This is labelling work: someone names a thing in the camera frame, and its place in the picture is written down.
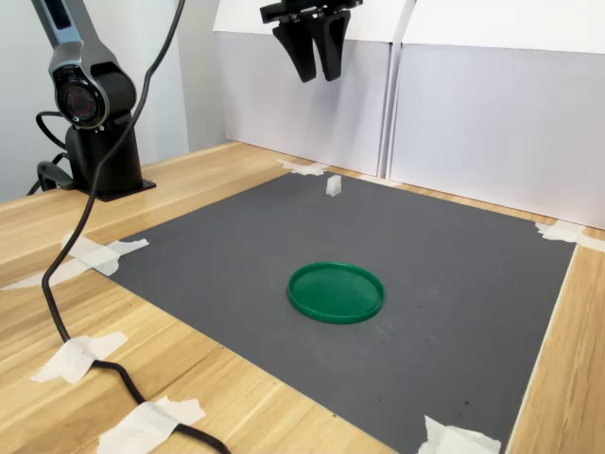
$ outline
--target wooden tabletop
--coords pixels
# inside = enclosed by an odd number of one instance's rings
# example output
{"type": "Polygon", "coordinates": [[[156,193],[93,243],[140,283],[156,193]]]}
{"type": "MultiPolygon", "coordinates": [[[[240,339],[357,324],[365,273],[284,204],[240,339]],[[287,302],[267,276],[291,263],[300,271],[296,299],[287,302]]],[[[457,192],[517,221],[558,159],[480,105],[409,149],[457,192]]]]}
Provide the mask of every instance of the wooden tabletop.
{"type": "MultiPolygon", "coordinates": [[[[230,143],[146,166],[158,187],[98,202],[84,234],[108,244],[277,178],[284,159],[230,143]]],[[[330,171],[358,177],[331,167],[330,171]]],[[[544,218],[402,184],[400,189],[552,224],[544,218]]],[[[76,225],[86,196],[49,191],[0,204],[0,288],[44,271],[76,225]]],[[[605,239],[605,232],[586,229],[605,239]]],[[[605,270],[603,253],[577,247],[510,441],[512,453],[605,452],[605,270]]],[[[195,424],[235,453],[390,452],[363,431],[285,383],[94,271],[54,287],[75,336],[121,331],[121,363],[148,400],[197,398],[195,424]]],[[[111,372],[77,385],[34,383],[61,346],[40,288],[0,291],[0,452],[94,452],[98,436],[135,404],[111,372]]],[[[180,434],[158,452],[211,452],[180,434]]]]}

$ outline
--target dark gray mat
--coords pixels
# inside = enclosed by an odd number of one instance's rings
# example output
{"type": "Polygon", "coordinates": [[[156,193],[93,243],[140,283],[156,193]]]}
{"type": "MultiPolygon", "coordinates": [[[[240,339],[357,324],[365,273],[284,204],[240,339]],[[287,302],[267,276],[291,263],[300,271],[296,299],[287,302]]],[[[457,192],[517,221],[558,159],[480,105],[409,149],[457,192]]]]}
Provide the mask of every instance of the dark gray mat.
{"type": "Polygon", "coordinates": [[[425,415],[505,445],[574,245],[345,177],[329,198],[328,176],[288,174],[133,236],[150,245],[112,280],[400,452],[426,439],[425,415]],[[382,311],[354,325],[297,312],[287,279],[322,260],[375,273],[382,311]]]}

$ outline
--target green lid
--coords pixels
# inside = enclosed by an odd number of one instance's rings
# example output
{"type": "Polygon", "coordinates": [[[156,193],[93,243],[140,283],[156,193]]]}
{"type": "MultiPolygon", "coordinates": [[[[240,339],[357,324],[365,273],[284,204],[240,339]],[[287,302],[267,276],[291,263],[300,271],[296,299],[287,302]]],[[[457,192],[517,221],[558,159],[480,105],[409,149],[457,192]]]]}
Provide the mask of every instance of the green lid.
{"type": "Polygon", "coordinates": [[[385,288],[371,272],[355,265],[319,262],[296,271],[287,284],[292,305],[327,323],[359,323],[378,313],[385,288]]]}

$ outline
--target cable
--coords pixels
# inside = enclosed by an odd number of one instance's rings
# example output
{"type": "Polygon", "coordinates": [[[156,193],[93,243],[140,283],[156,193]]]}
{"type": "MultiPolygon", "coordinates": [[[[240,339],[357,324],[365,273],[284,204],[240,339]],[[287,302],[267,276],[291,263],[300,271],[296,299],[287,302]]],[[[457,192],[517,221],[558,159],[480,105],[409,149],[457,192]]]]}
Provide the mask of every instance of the cable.
{"type": "Polygon", "coordinates": [[[63,114],[60,112],[49,112],[49,111],[40,112],[36,115],[36,123],[38,124],[38,128],[40,128],[42,130],[44,135],[46,137],[48,137],[57,147],[67,149],[65,144],[63,144],[61,140],[59,140],[57,137],[55,137],[55,134],[53,134],[50,131],[50,129],[46,127],[46,125],[44,124],[44,120],[43,120],[43,117],[45,117],[45,116],[58,116],[60,118],[63,118],[63,114]]]}
{"type": "MultiPolygon", "coordinates": [[[[63,118],[62,113],[49,112],[49,111],[40,112],[36,115],[36,124],[38,125],[38,128],[40,128],[40,130],[44,133],[44,135],[46,137],[48,137],[53,144],[55,144],[59,148],[63,148],[65,150],[67,150],[67,147],[65,146],[65,144],[63,144],[62,141],[59,140],[55,136],[55,134],[53,134],[50,131],[50,129],[47,128],[46,125],[44,124],[43,118],[45,116],[58,116],[58,117],[63,118]]],[[[67,156],[67,153],[59,153],[57,156],[55,156],[55,159],[53,159],[53,164],[58,164],[62,158],[69,159],[69,157],[67,156]]],[[[40,180],[38,180],[36,183],[34,183],[33,186],[31,186],[31,189],[29,189],[29,191],[27,191],[26,197],[33,196],[39,188],[40,188],[40,180]]]]}
{"type": "MultiPolygon", "coordinates": [[[[141,111],[143,110],[143,108],[145,107],[145,103],[147,102],[147,95],[149,92],[149,83],[151,81],[151,77],[153,76],[153,73],[155,73],[155,71],[160,66],[160,63],[162,63],[162,60],[164,59],[164,56],[165,56],[166,52],[168,51],[170,44],[172,43],[172,39],[177,30],[177,26],[179,25],[179,20],[181,19],[182,10],[184,8],[184,5],[185,5],[185,0],[179,0],[179,4],[177,6],[177,10],[175,12],[174,19],[172,20],[170,29],[168,30],[168,34],[164,41],[164,45],[162,46],[162,49],[160,50],[160,53],[156,57],[155,61],[151,64],[151,66],[149,66],[149,69],[145,73],[143,91],[141,92],[141,98],[139,100],[139,105],[134,110],[134,114],[132,115],[132,118],[130,119],[129,124],[125,127],[124,131],[118,138],[117,142],[115,142],[115,144],[113,144],[113,147],[110,149],[109,153],[107,153],[107,155],[101,161],[99,161],[99,163],[96,166],[95,175],[93,177],[93,183],[91,185],[90,195],[88,197],[88,201],[86,202],[86,206],[84,207],[84,212],[82,213],[82,217],[80,218],[78,225],[76,226],[76,229],[74,230],[74,232],[72,233],[70,238],[67,240],[67,243],[65,244],[63,249],[60,251],[59,255],[57,255],[57,258],[55,259],[55,261],[50,265],[48,270],[44,273],[44,276],[42,279],[42,289],[43,289],[44,297],[46,298],[46,302],[48,303],[48,309],[50,310],[50,315],[53,318],[53,322],[55,323],[55,326],[57,327],[57,330],[59,331],[59,334],[64,342],[69,341],[69,339],[70,339],[69,333],[67,332],[67,328],[65,328],[65,325],[63,324],[63,320],[61,319],[61,315],[59,313],[59,310],[57,309],[57,303],[55,302],[55,298],[53,297],[53,293],[50,289],[50,277],[57,270],[57,268],[59,267],[61,262],[64,260],[64,258],[67,256],[67,254],[69,254],[69,252],[71,251],[72,247],[76,243],[76,240],[82,233],[82,230],[84,230],[84,226],[86,225],[86,222],[88,221],[88,217],[91,215],[91,212],[93,211],[93,205],[95,204],[96,189],[98,187],[98,179],[99,179],[99,174],[100,174],[101,168],[119,150],[120,146],[122,145],[122,142],[124,142],[126,137],[128,137],[128,135],[132,132],[132,130],[134,129],[134,126],[136,125],[136,122],[138,121],[139,117],[141,116],[141,111]]],[[[143,402],[145,402],[145,398],[141,395],[141,393],[139,393],[139,390],[137,390],[136,386],[134,386],[134,383],[132,382],[128,372],[126,372],[126,369],[124,369],[124,367],[122,367],[119,364],[113,363],[113,362],[100,361],[100,360],[96,360],[95,362],[93,362],[93,367],[96,367],[98,369],[111,369],[111,370],[116,371],[122,377],[124,384],[128,388],[130,395],[136,401],[136,403],[140,405],[143,402]]],[[[188,435],[197,440],[200,440],[201,442],[204,442],[205,444],[210,445],[211,447],[216,449],[221,454],[231,454],[229,448],[226,447],[220,440],[216,439],[212,435],[202,432],[201,430],[197,430],[195,428],[190,428],[183,424],[179,424],[175,428],[175,431],[180,432],[184,435],[188,435]]]]}
{"type": "MultiPolygon", "coordinates": [[[[57,156],[55,156],[53,158],[52,163],[58,164],[61,161],[61,159],[63,159],[63,158],[69,160],[67,153],[59,153],[57,156]]],[[[27,191],[27,196],[33,196],[36,193],[36,191],[40,188],[40,185],[41,185],[40,180],[38,180],[36,183],[34,183],[34,185],[31,186],[31,189],[29,189],[29,191],[27,191]]]]}

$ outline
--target masking tape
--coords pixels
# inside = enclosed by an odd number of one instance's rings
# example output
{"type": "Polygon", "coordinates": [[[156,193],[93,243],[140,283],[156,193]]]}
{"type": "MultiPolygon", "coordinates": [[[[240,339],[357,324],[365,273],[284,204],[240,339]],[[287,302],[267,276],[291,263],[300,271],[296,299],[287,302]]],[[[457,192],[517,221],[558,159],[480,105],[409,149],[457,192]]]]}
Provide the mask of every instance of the masking tape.
{"type": "MultiPolygon", "coordinates": [[[[65,235],[61,243],[63,248],[72,232],[65,235]]],[[[80,276],[83,272],[93,268],[106,276],[111,276],[119,268],[118,258],[125,253],[131,253],[137,249],[147,246],[149,242],[146,239],[139,241],[124,242],[114,241],[107,246],[95,243],[86,236],[80,236],[72,250],[69,252],[74,258],[62,263],[50,278],[50,286],[53,287],[61,282],[68,281],[74,277],[80,276]]],[[[43,272],[29,276],[22,281],[16,282],[2,290],[11,290],[15,288],[39,287],[42,284],[43,272]]]]}
{"type": "Polygon", "coordinates": [[[385,180],[384,178],[372,177],[370,175],[362,175],[358,178],[358,180],[363,180],[364,182],[382,184],[383,186],[395,187],[398,186],[399,182],[394,182],[393,180],[385,180]]]}
{"type": "Polygon", "coordinates": [[[278,163],[282,164],[282,168],[289,168],[290,173],[300,173],[301,175],[323,175],[324,169],[329,167],[327,164],[314,163],[309,166],[301,166],[294,163],[289,163],[283,159],[278,159],[278,163]]]}
{"type": "Polygon", "coordinates": [[[88,336],[72,338],[30,380],[44,383],[62,376],[68,383],[76,384],[86,375],[95,359],[105,359],[126,340],[126,335],[120,332],[96,339],[88,336]]]}
{"type": "Polygon", "coordinates": [[[542,234],[542,238],[551,240],[566,241],[568,243],[577,243],[584,248],[593,249],[605,253],[605,241],[600,239],[590,238],[585,235],[584,226],[558,220],[553,225],[541,224],[536,222],[538,233],[542,234]]]}
{"type": "Polygon", "coordinates": [[[163,397],[144,402],[99,438],[98,454],[145,454],[168,439],[178,424],[205,416],[197,399],[172,402],[163,397]]]}
{"type": "Polygon", "coordinates": [[[427,440],[418,454],[498,454],[500,442],[479,432],[444,426],[437,421],[424,417],[427,440]]]}

